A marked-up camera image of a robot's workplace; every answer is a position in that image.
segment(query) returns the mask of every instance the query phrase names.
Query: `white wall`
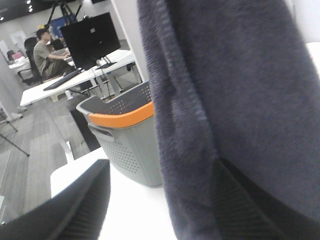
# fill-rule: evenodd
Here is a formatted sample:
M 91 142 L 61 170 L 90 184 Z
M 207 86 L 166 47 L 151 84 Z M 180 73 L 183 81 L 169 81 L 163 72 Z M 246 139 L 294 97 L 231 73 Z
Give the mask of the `white wall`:
M 296 23 L 306 43 L 320 42 L 320 0 L 294 0 Z
M 142 81 L 148 81 L 147 61 L 144 53 L 137 0 L 111 0 L 122 25 L 126 40 L 133 51 Z
M 75 13 L 78 9 L 79 2 L 71 2 L 68 4 L 71 10 Z M 121 25 L 113 9 L 111 2 L 102 1 L 96 4 L 92 4 L 91 0 L 84 0 L 82 2 L 82 9 L 79 12 L 78 20 L 81 20 L 83 16 L 96 16 L 106 12 L 110 12 L 112 21 L 116 30 L 116 33 L 119 39 L 125 39 L 124 32 L 122 31 Z M 34 14 L 30 14 L 28 16 L 23 16 L 11 21 L 7 21 L 0 24 L 0 40 L 4 40 L 7 46 L 16 51 L 17 48 L 13 44 L 10 34 L 17 32 L 19 30 L 23 30 L 27 37 L 34 36 L 33 33 L 37 31 L 39 25 L 44 25 L 48 22 L 48 18 L 50 16 L 51 9 L 47 9 L 44 11 L 36 12 Z M 52 19 L 57 19 L 62 17 L 60 8 L 56 8 L 54 11 Z

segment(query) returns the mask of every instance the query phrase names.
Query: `man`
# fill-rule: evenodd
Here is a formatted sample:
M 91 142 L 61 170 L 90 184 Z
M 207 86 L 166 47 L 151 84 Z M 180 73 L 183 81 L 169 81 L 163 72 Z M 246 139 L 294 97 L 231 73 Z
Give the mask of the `man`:
M 63 73 L 69 74 L 75 70 L 64 61 L 70 56 L 69 52 L 65 52 L 63 55 L 50 53 L 47 43 L 51 40 L 51 36 L 46 28 L 36 31 L 36 36 L 39 41 L 34 46 L 33 56 L 41 76 L 48 79 Z

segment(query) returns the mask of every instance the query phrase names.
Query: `computer monitor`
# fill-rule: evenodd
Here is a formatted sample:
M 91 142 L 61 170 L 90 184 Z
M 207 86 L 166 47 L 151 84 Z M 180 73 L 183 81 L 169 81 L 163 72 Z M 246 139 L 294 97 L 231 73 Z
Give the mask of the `computer monitor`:
M 121 47 L 110 13 L 84 19 L 60 30 L 77 68 L 88 70 L 98 59 Z

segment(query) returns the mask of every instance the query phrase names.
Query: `white table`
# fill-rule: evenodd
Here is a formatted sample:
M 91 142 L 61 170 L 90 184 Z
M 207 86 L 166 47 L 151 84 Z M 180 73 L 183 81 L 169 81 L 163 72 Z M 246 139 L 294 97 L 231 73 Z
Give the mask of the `white table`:
M 51 177 L 54 197 L 84 173 L 97 159 L 107 156 L 100 147 L 55 170 Z M 163 187 L 150 188 L 124 176 L 110 165 L 111 194 L 99 240 L 176 240 Z
M 50 125 L 52 126 L 52 131 L 55 133 L 56 137 L 58 138 L 58 140 L 59 140 L 59 142 L 65 152 L 66 160 L 68 163 L 70 163 L 74 160 L 74 156 L 71 151 L 70 143 L 66 142 L 64 140 L 62 133 L 60 132 L 58 126 L 56 125 L 52 115 L 47 110 L 45 103 L 40 100 L 46 99 L 46 98 L 50 97 L 51 95 L 55 95 L 57 93 L 63 92 L 69 88 L 77 86 L 77 85 L 84 83 L 86 81 L 91 81 L 92 85 L 94 86 L 94 85 L 96 85 L 96 83 L 93 80 L 93 78 L 101 76 L 103 74 L 107 74 L 107 73 L 112 72 L 116 69 L 122 68 L 123 66 L 126 66 L 127 64 L 133 63 L 135 61 L 134 56 L 130 50 L 116 50 L 116 51 L 108 54 L 107 56 L 112 62 L 117 62 L 117 63 L 111 65 L 108 68 L 102 69 L 102 70 L 101 69 L 97 70 L 98 67 L 93 67 L 90 70 L 87 70 L 87 71 L 84 71 L 84 72 L 78 74 L 74 78 L 70 79 L 69 81 L 65 82 L 64 84 L 60 85 L 59 87 L 57 87 L 55 89 L 44 91 L 44 88 L 55 83 L 56 81 L 58 81 L 62 77 L 58 77 L 58 78 L 53 79 L 51 81 L 37 85 L 35 87 L 32 87 L 30 89 L 25 90 L 22 93 L 21 102 L 20 102 L 21 107 L 25 107 L 25 106 L 28 106 L 32 103 L 39 101 L 39 103 L 41 104 L 42 110 L 49 116 L 48 120 L 49 120 Z M 116 91 L 116 89 L 118 89 L 117 83 L 112 83 L 112 81 L 110 81 L 110 83 L 111 83 L 114 91 Z

